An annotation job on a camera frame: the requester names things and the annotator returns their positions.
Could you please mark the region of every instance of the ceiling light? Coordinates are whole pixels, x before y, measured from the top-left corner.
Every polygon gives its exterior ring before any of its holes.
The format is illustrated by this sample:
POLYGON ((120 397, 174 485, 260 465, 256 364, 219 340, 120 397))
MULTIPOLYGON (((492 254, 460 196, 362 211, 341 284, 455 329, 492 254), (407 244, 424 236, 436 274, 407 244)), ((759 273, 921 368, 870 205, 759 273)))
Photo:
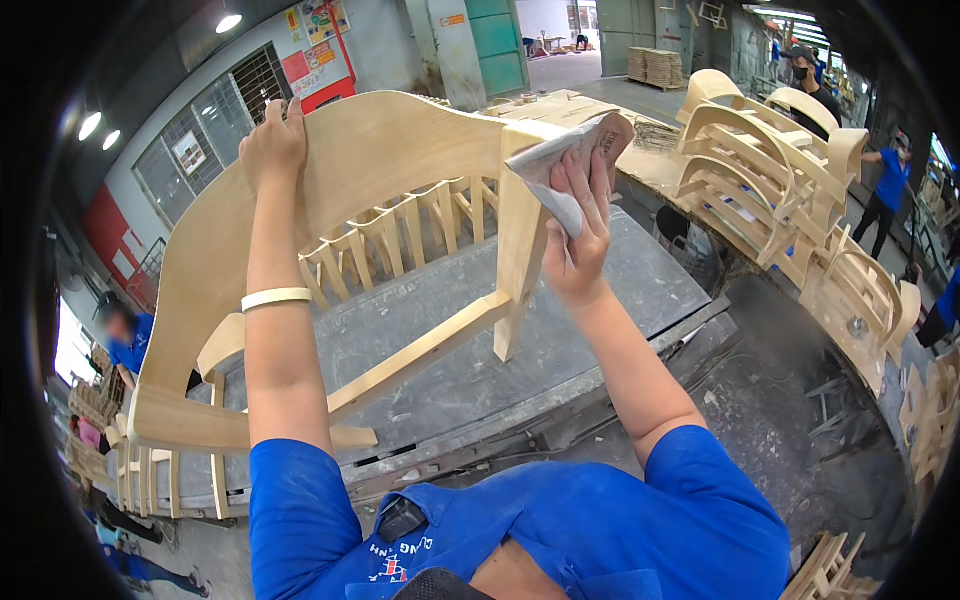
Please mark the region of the ceiling light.
POLYGON ((824 30, 820 29, 820 27, 818 27, 817 25, 810 25, 809 23, 794 23, 793 26, 799 27, 801 29, 806 29, 811 32, 817 32, 818 34, 821 34, 824 32, 824 30))
POLYGON ((239 14, 229 14, 224 17, 224 20, 220 21, 220 25, 217 25, 217 33, 225 34, 230 31, 243 19, 239 14))
POLYGON ((753 12, 757 14, 769 14, 771 16, 782 16, 783 18, 787 18, 787 19, 794 19, 797 21, 810 21, 811 23, 815 23, 817 21, 817 18, 815 16, 810 16, 809 14, 800 14, 799 12, 773 11, 771 9, 761 9, 761 8, 752 8, 752 7, 747 7, 747 8, 751 9, 753 12))
POLYGON ((803 41, 808 41, 813 44, 820 44, 821 46, 829 46, 830 42, 828 39, 819 39, 817 37, 805 36, 804 34, 794 32, 793 37, 796 39, 802 39, 803 41))
POLYGON ((104 150, 109 150, 110 146, 117 141, 117 138, 120 137, 120 130, 116 130, 107 136, 107 139, 104 140, 104 150))
POLYGON ((90 116, 86 117, 84 124, 80 127, 80 141, 84 141, 90 134, 93 133, 93 130, 97 129, 97 126, 100 125, 100 118, 104 115, 100 112, 94 112, 90 116))

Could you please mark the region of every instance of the poster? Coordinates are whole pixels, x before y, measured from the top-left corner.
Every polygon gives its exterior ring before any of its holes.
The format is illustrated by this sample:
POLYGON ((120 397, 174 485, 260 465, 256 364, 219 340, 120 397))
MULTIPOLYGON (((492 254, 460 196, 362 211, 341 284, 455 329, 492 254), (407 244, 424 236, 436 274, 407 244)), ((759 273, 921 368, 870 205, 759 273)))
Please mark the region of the poster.
POLYGON ((193 175, 197 167, 204 164, 206 160, 206 155, 200 148, 200 142, 197 141, 197 136, 192 130, 174 146, 174 156, 180 161, 180 166, 187 175, 193 175))
MULTIPOLYGON (((330 4, 333 6, 333 12, 337 17, 340 33, 348 32, 350 24, 347 21, 347 14, 344 12, 344 0, 331 0, 330 4)), ((333 31, 333 23, 330 20, 324 0, 306 0, 306 2, 300 4, 300 14, 303 15, 303 26, 306 28, 311 46, 316 46, 337 36, 333 31)))
POLYGON ((287 76, 288 82, 295 82, 310 74, 310 69, 306 65, 306 58, 301 50, 281 60, 280 64, 283 65, 283 74, 287 76))
POLYGON ((295 96, 301 100, 305 100, 308 96, 312 96, 324 89, 323 76, 319 72, 314 71, 306 77, 290 84, 290 89, 293 90, 295 96))
POLYGON ((306 64, 311 71, 314 69, 319 69, 321 65, 327 64, 336 58, 336 56, 333 54, 333 49, 330 48, 330 42, 327 41, 317 44, 309 50, 303 51, 303 55, 306 58, 306 64))

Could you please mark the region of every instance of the wall sign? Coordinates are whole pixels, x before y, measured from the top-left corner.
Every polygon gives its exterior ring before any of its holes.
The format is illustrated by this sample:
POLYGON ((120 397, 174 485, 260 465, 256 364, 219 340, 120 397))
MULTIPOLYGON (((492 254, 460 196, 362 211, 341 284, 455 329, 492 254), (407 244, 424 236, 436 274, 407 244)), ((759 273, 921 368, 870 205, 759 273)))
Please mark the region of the wall sign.
POLYGON ((283 65, 283 74, 287 76, 288 82, 295 82, 310 74, 310 68, 306 64, 306 57, 301 50, 281 60, 280 64, 283 65))
POLYGON ((310 70, 319 69, 322 64, 327 64, 331 60, 334 60, 336 56, 333 54, 333 49, 330 48, 330 42, 323 42, 317 44, 313 48, 303 52, 303 55, 306 58, 306 64, 310 67, 310 70))
POLYGON ((197 141, 197 136, 193 134, 192 130, 174 146, 174 156, 180 161, 180 166, 183 167, 187 175, 193 175, 197 167, 204 164, 206 160, 200 142, 197 141))
POLYGON ((460 25, 461 23, 466 22, 462 14, 454 14, 453 16, 443 16, 440 19, 441 27, 449 27, 450 25, 460 25))
MULTIPOLYGON (((347 14, 344 12, 343 0, 332 0, 330 4, 333 7, 333 13, 336 15, 338 29, 340 33, 350 30, 347 14)), ((317 44, 336 37, 333 31, 333 20, 330 18, 329 11, 326 9, 324 0, 306 0, 300 4, 300 13, 303 15, 303 25, 306 28, 306 34, 310 38, 310 45, 317 44)))

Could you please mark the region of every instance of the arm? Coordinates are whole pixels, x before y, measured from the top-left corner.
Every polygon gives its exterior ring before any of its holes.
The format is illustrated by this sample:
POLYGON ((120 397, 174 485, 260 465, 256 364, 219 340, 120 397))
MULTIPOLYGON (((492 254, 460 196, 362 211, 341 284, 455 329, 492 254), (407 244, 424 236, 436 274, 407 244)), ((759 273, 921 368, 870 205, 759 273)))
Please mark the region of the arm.
POLYGON ((570 249, 573 265, 566 261, 560 224, 547 224, 543 271, 596 355, 616 414, 646 467, 650 452, 669 431, 689 424, 706 428, 707 423, 601 275, 610 246, 611 177, 598 150, 590 159, 590 181, 570 153, 551 173, 554 189, 580 203, 586 224, 570 249))
MULTIPOLYGON (((303 287, 294 246, 297 179, 306 158, 300 99, 271 102, 267 119, 240 143, 240 159, 256 189, 247 294, 303 287)), ((298 440, 333 455, 324 379, 306 302, 267 304, 247 314, 247 399, 251 446, 298 440)))
POLYGON ((130 369, 127 369, 124 365, 117 365, 117 370, 120 371, 120 378, 127 384, 130 391, 135 390, 136 383, 133 381, 133 374, 130 372, 130 369))

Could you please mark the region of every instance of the blue shirt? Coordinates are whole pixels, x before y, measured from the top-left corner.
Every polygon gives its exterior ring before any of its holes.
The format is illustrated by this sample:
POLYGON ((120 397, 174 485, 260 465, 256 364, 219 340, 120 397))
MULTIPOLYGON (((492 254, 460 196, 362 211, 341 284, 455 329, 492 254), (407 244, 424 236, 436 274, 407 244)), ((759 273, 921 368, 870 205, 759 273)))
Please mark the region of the blue shirt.
POLYGON ((532 463, 464 490, 389 493, 428 522, 387 543, 363 540, 336 462, 315 446, 269 440, 250 454, 257 598, 389 598, 419 571, 463 581, 510 536, 574 599, 777 598, 786 527, 703 427, 657 443, 646 481, 598 464, 532 463))
POLYGON ((907 162, 901 170, 900 157, 893 148, 881 148, 880 155, 883 156, 883 176, 874 192, 884 204, 897 210, 900 208, 900 194, 910 178, 910 163, 907 162))
POLYGON ((123 365, 136 374, 140 374, 143 357, 147 353, 150 343, 150 334, 154 330, 154 316, 149 313, 137 313, 136 330, 133 332, 133 343, 127 346, 116 340, 107 341, 107 352, 110 362, 114 365, 123 365))
POLYGON ((956 301, 958 289, 960 289, 960 269, 953 272, 953 277, 950 278, 947 289, 937 299, 937 310, 940 312, 940 318, 943 320, 947 331, 952 330, 957 322, 957 314, 953 310, 953 303, 956 301))

